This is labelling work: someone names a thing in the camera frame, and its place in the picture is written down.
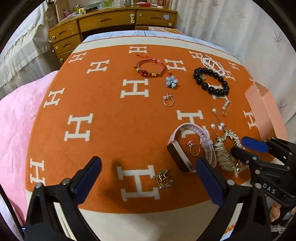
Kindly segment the person's right hand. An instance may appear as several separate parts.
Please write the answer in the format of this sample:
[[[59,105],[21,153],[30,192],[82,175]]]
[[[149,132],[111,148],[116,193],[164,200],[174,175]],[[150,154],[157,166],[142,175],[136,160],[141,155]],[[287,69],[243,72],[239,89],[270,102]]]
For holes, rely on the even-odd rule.
[[[280,208],[281,204],[274,202],[271,206],[270,210],[270,221],[274,222],[275,220],[279,219],[280,217]]]

